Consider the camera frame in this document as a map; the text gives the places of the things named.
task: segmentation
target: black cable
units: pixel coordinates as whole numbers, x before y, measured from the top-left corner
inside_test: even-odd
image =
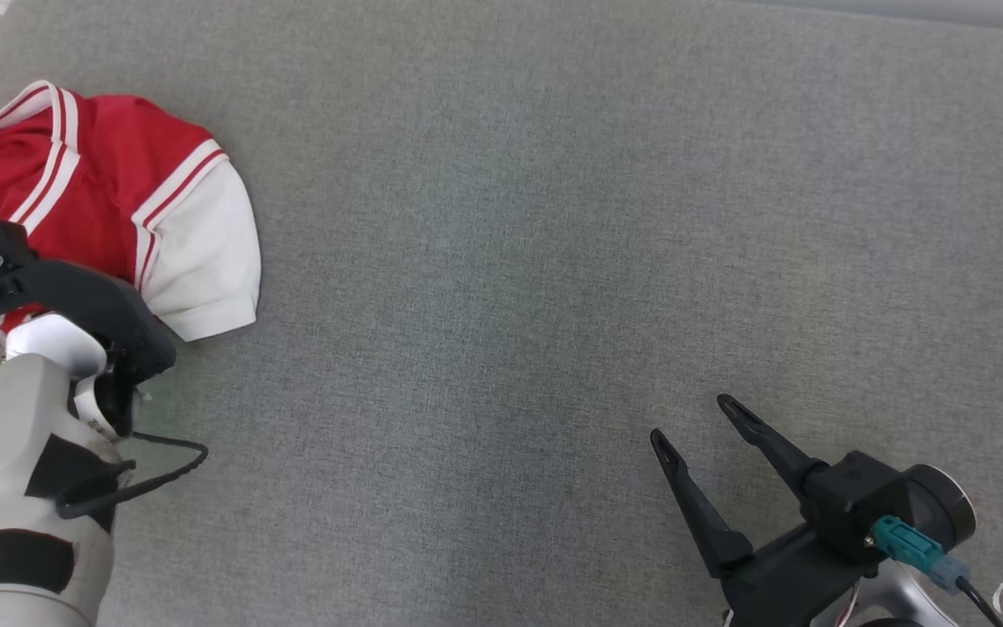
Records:
[[[172,437],[162,437],[160,435],[150,435],[150,433],[147,432],[135,432],[134,437],[150,441],[152,444],[179,445],[182,448],[192,448],[193,451],[199,451],[200,455],[196,455],[196,459],[192,459],[187,464],[176,468],[175,472],[164,473],[162,476],[144,480],[140,482],[140,484],[134,484],[133,486],[128,486],[126,488],[122,488],[121,490],[115,490],[115,492],[109,493],[109,495],[95,497],[95,499],[80,501],[78,504],[73,504],[68,501],[68,495],[70,495],[73,490],[68,489],[66,492],[61,493],[60,497],[56,500],[56,513],[58,513],[60,518],[79,518],[81,516],[88,516],[89,513],[96,512],[96,510],[112,507],[112,505],[124,504],[126,501],[136,499],[144,495],[144,493],[153,492],[161,486],[172,484],[173,481],[177,481],[180,477],[185,476],[185,474],[194,472],[199,464],[204,463],[204,459],[208,458],[208,446],[200,444],[199,441],[175,439]],[[90,484],[91,481],[91,479],[84,480],[81,484],[76,485],[76,487],[86,486],[87,484]]]
[[[990,604],[982,598],[978,589],[974,588],[970,581],[967,581],[965,577],[959,577],[956,579],[955,584],[959,586],[960,591],[965,592],[967,597],[974,602],[975,606],[978,606],[978,610],[982,611],[982,614],[986,615],[986,618],[990,619],[990,623],[995,624],[996,627],[1003,627],[1003,620],[1000,620],[1000,616],[993,611]]]

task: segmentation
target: red and white jersey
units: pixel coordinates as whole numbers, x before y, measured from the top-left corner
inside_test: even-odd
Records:
[[[254,322],[246,187],[210,132],[138,96],[25,88],[0,111],[0,219],[25,226],[44,259],[131,282],[185,340]]]

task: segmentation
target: gray cushion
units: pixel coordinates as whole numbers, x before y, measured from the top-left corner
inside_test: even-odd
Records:
[[[947,469],[1003,579],[1003,31],[17,0],[0,106],[37,78],[215,131],[263,246],[258,324],[151,385],[143,431],[212,457],[120,508],[105,624],[716,626],[649,430],[758,545],[799,520],[720,392]]]

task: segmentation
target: teal connector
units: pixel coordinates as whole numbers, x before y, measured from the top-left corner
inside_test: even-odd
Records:
[[[889,557],[919,569],[924,575],[931,572],[937,561],[943,559],[943,545],[916,531],[911,525],[895,516],[881,517],[873,525],[873,539],[877,548]]]
[[[960,577],[970,581],[970,569],[966,564],[948,556],[943,552],[943,545],[895,516],[883,517],[873,525],[873,540],[889,557],[923,572],[951,595],[959,594],[956,581]]]

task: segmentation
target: gray fabric surface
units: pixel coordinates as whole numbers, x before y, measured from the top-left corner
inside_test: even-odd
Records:
[[[1003,28],[1003,0],[741,0]]]
[[[120,509],[101,623],[716,626],[649,429],[755,543],[797,520],[718,392],[952,473],[1003,579],[1003,31],[17,0],[0,104],[37,78],[215,131],[266,269],[258,324],[151,386],[147,431],[212,457]]]

